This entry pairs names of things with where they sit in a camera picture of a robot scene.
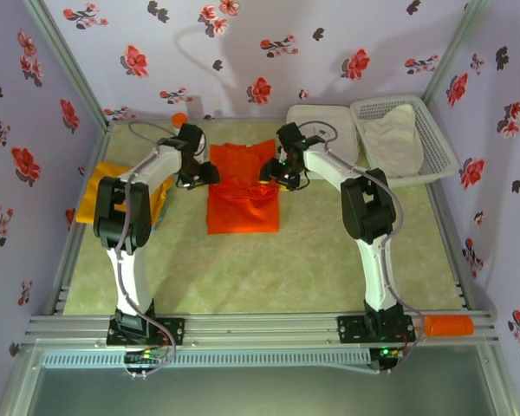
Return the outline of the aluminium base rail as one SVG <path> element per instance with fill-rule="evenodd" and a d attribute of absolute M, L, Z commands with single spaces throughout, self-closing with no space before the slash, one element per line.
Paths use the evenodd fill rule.
<path fill-rule="evenodd" d="M 431 311 L 426 315 L 443 315 Z M 491 318 L 482 311 L 452 311 L 450 315 L 468 315 L 475 325 L 473 335 L 461 337 L 429 337 L 424 334 L 424 317 L 415 316 L 406 329 L 392 330 L 388 336 L 368 339 L 358 313 L 316 314 L 220 314 L 170 315 L 178 346 L 199 349 L 253 348 L 338 348 L 338 347 L 403 347 L 405 345 L 457 346 L 496 343 L 497 333 Z M 83 348 L 138 347 L 138 342 L 112 335 L 113 320 L 106 315 L 50 315 L 33 317 L 23 337 L 22 345 L 38 342 Z"/>

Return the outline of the green circuit board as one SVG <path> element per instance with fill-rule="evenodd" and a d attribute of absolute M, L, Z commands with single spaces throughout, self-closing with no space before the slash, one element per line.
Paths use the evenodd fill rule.
<path fill-rule="evenodd" d="M 152 365 L 159 364 L 161 362 L 161 358 L 156 354 L 147 353 L 147 352 L 128 352 L 124 356 L 124 363 L 126 365 Z"/>

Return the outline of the white cloth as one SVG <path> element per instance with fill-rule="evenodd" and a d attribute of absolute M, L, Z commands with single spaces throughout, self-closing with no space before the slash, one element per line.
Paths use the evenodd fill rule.
<path fill-rule="evenodd" d="M 392 178 L 418 174 L 424 152 L 410 104 L 401 104 L 382 118 L 365 120 L 362 125 L 367 154 L 377 168 Z"/>

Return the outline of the white lidded plastic box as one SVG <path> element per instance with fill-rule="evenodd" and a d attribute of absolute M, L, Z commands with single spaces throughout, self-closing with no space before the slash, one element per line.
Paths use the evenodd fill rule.
<path fill-rule="evenodd" d="M 359 156 L 356 127 L 348 107 L 330 105 L 294 105 L 286 123 L 296 123 L 305 137 L 317 135 L 339 158 L 355 163 Z"/>

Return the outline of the black controller box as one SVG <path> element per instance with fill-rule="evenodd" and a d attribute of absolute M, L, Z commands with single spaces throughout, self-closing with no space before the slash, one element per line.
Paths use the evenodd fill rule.
<path fill-rule="evenodd" d="M 403 359 L 401 348 L 370 348 L 371 364 L 370 367 L 377 373 L 390 374 Z"/>

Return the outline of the white perforated plastic basket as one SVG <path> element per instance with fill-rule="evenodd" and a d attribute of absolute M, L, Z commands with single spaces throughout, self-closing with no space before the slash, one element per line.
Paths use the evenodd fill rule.
<path fill-rule="evenodd" d="M 350 111 L 369 166 L 377 168 L 372 158 L 367 154 L 367 145 L 364 143 L 363 122 L 365 120 L 382 118 L 393 108 L 401 104 L 410 104 L 414 108 L 415 125 L 423 146 L 424 162 L 417 175 L 404 178 L 387 176 L 389 185 L 391 187 L 402 187 L 428 184 L 437 179 L 453 175 L 459 168 L 458 160 L 431 116 L 426 104 L 413 95 L 378 97 L 355 101 L 350 105 Z"/>

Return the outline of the orange cylinder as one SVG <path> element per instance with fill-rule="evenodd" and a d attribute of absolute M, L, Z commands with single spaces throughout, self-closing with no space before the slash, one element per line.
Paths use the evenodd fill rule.
<path fill-rule="evenodd" d="M 424 334 L 429 337 L 470 336 L 475 331 L 468 315 L 426 315 L 424 324 Z"/>

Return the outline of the aluminium frame post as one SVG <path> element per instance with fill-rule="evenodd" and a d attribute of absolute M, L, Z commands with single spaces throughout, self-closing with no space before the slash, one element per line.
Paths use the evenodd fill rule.
<path fill-rule="evenodd" d="M 448 71 L 453 67 L 458 54 L 464 45 L 470 41 L 490 0 L 469 0 L 463 12 L 463 16 L 455 29 L 452 39 L 449 41 L 445 53 L 440 58 L 425 92 L 422 101 L 428 105 L 438 94 L 441 84 L 445 81 Z"/>
<path fill-rule="evenodd" d="M 42 32 L 56 60 L 61 64 L 72 86 L 92 115 L 95 124 L 102 131 L 107 131 L 109 122 L 103 115 L 99 102 L 44 0 L 22 0 L 22 3 Z"/>

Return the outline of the orange t-shirt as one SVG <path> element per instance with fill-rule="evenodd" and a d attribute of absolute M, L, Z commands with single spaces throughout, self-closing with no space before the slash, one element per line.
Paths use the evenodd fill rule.
<path fill-rule="evenodd" d="M 259 180 L 262 167 L 275 152 L 274 140 L 211 146 L 210 162 L 218 169 L 220 182 L 208 189 L 210 235 L 279 232 L 279 187 Z"/>

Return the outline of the yellow t-shirt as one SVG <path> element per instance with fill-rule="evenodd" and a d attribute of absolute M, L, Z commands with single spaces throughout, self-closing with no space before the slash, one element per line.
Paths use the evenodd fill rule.
<path fill-rule="evenodd" d="M 98 194 L 98 184 L 105 177 L 118 177 L 130 170 L 129 166 L 116 165 L 109 162 L 100 162 L 94 169 L 82 201 L 75 214 L 75 220 L 80 224 L 92 224 Z M 159 212 L 167 200 L 168 190 L 174 184 L 172 178 L 166 179 L 163 184 L 153 192 L 150 197 L 152 225 L 158 218 Z"/>

